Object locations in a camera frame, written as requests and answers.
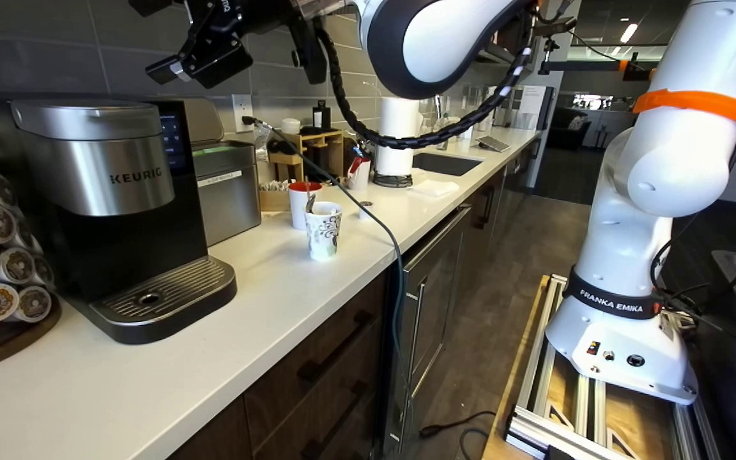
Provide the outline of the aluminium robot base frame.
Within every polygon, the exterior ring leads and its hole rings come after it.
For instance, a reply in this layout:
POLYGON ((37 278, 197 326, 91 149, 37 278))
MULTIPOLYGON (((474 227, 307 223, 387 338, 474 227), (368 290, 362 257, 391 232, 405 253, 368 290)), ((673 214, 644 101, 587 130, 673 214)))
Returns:
POLYGON ((565 278, 535 283, 501 441, 530 460, 719 460, 699 405, 677 406, 580 375, 544 341, 565 278))

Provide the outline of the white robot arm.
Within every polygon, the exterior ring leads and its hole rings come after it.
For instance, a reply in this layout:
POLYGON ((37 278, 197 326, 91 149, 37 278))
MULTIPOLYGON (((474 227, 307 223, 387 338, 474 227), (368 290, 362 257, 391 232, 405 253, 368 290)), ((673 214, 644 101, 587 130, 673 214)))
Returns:
MULTIPOLYGON (((399 97, 423 101, 470 66, 488 36, 530 20, 535 0, 128 0, 141 15, 187 14, 183 47, 150 64, 157 83, 213 87, 249 64, 242 38, 286 27, 307 79, 337 83, 318 15, 353 6, 374 78, 399 97)), ((712 204, 736 149, 736 0, 691 0, 633 102, 636 122, 606 152, 587 235, 547 327, 569 367, 611 387, 673 405, 696 382, 673 322, 653 301, 653 257, 671 223, 712 204)))

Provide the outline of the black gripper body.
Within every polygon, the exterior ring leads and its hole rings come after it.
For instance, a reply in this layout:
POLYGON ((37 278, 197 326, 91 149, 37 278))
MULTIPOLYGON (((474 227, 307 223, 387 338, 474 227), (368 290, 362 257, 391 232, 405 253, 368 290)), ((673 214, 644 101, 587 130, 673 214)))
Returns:
POLYGON ((187 38, 175 53, 146 66, 153 83, 181 79, 211 91, 253 64, 242 50, 242 0, 183 0, 183 10, 187 38))

